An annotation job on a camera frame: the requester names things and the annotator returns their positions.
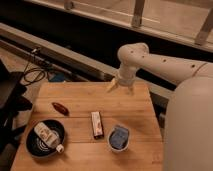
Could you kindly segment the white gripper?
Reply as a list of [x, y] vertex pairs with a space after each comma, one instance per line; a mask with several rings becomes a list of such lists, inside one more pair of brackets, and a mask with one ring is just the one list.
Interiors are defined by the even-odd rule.
[[106, 91], [110, 92], [117, 88], [117, 83], [121, 86], [129, 87], [129, 93], [134, 95], [134, 87], [132, 86], [135, 78], [136, 72], [138, 69], [136, 67], [131, 67], [128, 65], [121, 65], [120, 68], [117, 70], [116, 79], [113, 78], [109, 85], [107, 86]]

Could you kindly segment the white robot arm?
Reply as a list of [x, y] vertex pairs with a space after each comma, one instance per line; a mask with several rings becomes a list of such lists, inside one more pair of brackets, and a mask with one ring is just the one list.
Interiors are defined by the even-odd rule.
[[144, 69], [176, 85], [166, 110], [163, 171], [213, 171], [213, 62], [152, 54], [145, 43], [117, 51], [109, 88], [133, 88]]

